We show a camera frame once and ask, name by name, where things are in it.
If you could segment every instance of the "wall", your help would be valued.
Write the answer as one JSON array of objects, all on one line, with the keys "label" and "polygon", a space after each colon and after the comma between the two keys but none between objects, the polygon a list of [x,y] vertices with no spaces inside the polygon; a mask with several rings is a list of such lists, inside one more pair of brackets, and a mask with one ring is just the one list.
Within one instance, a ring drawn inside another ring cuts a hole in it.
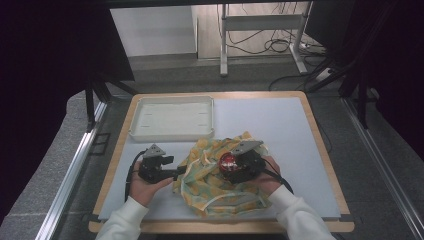
[{"label": "wall", "polygon": [[128,57],[196,52],[191,6],[112,9]]}]

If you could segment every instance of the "black curtain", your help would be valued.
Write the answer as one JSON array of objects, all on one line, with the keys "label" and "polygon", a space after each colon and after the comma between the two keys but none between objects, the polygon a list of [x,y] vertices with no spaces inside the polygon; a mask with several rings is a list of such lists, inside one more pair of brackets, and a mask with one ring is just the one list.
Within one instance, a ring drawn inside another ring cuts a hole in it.
[{"label": "black curtain", "polygon": [[51,145],[68,99],[102,81],[133,80],[109,9],[47,1],[0,4],[1,220]]},{"label": "black curtain", "polygon": [[[382,4],[392,0],[356,1],[339,56],[350,62],[369,33],[370,21]],[[424,159],[424,1],[398,0],[366,60],[355,71],[367,70],[367,84],[380,95],[377,108],[392,127]]]}]

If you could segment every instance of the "yellow cloth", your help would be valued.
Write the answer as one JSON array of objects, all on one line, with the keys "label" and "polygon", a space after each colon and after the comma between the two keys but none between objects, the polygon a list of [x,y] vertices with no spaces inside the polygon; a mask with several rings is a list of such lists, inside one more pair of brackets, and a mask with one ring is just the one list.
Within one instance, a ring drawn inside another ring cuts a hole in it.
[{"label": "yellow cloth", "polygon": [[[182,195],[197,215],[228,217],[270,206],[267,196],[256,186],[231,184],[219,171],[221,156],[242,140],[253,139],[248,132],[234,139],[199,139],[181,162],[180,166],[187,166],[187,170],[174,182],[173,190]],[[261,155],[267,154],[263,145],[254,150]]]}]

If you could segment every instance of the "wooden board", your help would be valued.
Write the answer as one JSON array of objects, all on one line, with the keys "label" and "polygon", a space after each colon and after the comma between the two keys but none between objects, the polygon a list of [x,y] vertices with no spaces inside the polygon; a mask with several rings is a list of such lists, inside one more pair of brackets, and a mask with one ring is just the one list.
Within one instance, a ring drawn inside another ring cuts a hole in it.
[{"label": "wooden board", "polygon": [[[312,134],[315,138],[323,165],[327,172],[328,178],[332,190],[335,194],[340,213],[343,218],[350,216],[349,209],[347,207],[345,198],[337,180],[337,176],[331,165],[331,161],[327,154],[325,145],[322,141],[319,129],[314,120],[312,110],[308,104],[306,96],[302,92],[289,91],[289,92],[219,92],[219,93],[180,93],[180,94],[145,94],[134,96],[131,105],[129,107],[125,122],[121,129],[121,133],[118,139],[118,143],[115,147],[114,154],[112,155],[111,163],[108,172],[105,177],[102,189],[100,191],[95,209],[93,210],[94,215],[98,215],[102,209],[106,195],[109,191],[111,182],[113,180],[116,168],[119,163],[119,159],[122,154],[122,149],[125,144],[125,140],[128,134],[128,129],[131,124],[137,101],[141,97],[160,97],[160,96],[191,96],[191,95],[209,95],[215,99],[249,99],[249,98],[287,98],[287,97],[298,97],[301,100],[303,109],[307,116],[307,120],[311,127]],[[332,220],[326,221],[330,231],[332,232],[349,232],[354,228],[352,221],[340,221]],[[90,222],[89,229],[92,232],[98,232],[102,226],[102,223]],[[240,221],[229,223],[217,223],[217,222],[204,222],[204,221],[143,221],[142,225],[143,232],[148,233],[275,233],[282,232],[284,229],[276,221]]]}]

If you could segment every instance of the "plastic tray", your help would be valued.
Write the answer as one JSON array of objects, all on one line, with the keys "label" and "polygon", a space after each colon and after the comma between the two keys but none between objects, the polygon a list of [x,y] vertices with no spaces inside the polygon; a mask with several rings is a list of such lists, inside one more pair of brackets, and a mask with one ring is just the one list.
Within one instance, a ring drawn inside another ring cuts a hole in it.
[{"label": "plastic tray", "polygon": [[134,113],[130,136],[137,142],[197,141],[213,137],[213,98],[141,98]]}]

